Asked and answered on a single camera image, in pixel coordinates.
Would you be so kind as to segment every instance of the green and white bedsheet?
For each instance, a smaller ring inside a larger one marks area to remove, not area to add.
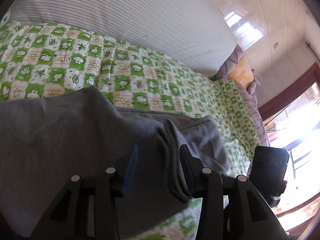
[[[212,82],[162,52],[132,46],[65,24],[0,29],[0,100],[61,95],[96,86],[117,107],[210,115],[230,159],[231,176],[245,174],[258,145],[249,112],[230,79]],[[133,239],[190,239],[201,200]]]

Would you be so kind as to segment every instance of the leaf print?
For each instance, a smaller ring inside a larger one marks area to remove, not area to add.
[[[111,55],[111,52],[108,50],[104,53],[104,57],[109,57]]]
[[[49,40],[49,45],[54,45],[56,44],[56,39],[50,39]]]
[[[136,86],[137,86],[137,88],[142,88],[143,87],[142,81],[141,80],[137,80]]]
[[[39,77],[41,77],[42,75],[45,75],[44,74],[44,69],[43,70],[36,70],[36,76],[35,77],[37,77],[38,75],[39,75]]]
[[[83,43],[79,44],[78,43],[78,51],[81,49],[86,50],[87,49],[86,44],[83,44]]]
[[[112,85],[112,84],[109,82],[109,79],[110,79],[110,78],[102,79],[102,80],[101,80],[102,85],[103,85],[103,86],[106,85],[107,87],[110,86],[110,85]]]
[[[15,67],[11,67],[11,68],[8,70],[8,75],[12,75],[15,70],[16,70]]]
[[[31,42],[32,39],[30,37],[25,38],[24,43]]]
[[[73,74],[73,75],[71,76],[71,80],[72,80],[72,82],[73,82],[74,84],[78,84],[78,83],[79,83],[79,76],[80,76],[80,75],[77,75],[77,74]]]

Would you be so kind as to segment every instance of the mattress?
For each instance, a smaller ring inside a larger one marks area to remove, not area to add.
[[[210,0],[15,0],[12,20],[67,23],[160,50],[213,76],[236,38]]]
[[[66,24],[0,28],[0,100],[58,96],[96,86],[117,107],[210,116],[230,161],[246,174],[259,144],[252,118],[231,79],[212,82],[161,51]],[[194,238],[201,199],[133,239]]]

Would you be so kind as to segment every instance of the gray blanket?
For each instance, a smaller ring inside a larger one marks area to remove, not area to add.
[[[215,123],[135,109],[114,108],[94,87],[54,98],[0,103],[0,212],[29,236],[74,174],[100,174],[138,145],[129,194],[116,200],[126,238],[188,206],[179,147],[217,172],[229,169]]]

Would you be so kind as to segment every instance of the white tiled wall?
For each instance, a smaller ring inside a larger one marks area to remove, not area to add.
[[[310,11],[306,14],[306,40],[320,57],[320,27]]]
[[[294,48],[272,64],[263,73],[257,75],[258,107],[280,94],[295,82],[314,62],[316,56],[301,40]]]
[[[212,0],[224,17],[234,12],[263,37],[246,47],[245,54],[260,80],[258,104],[262,106],[297,80],[316,61],[305,45],[308,39],[308,8],[302,0]],[[235,31],[241,43],[241,35]],[[320,29],[316,49],[320,54]]]

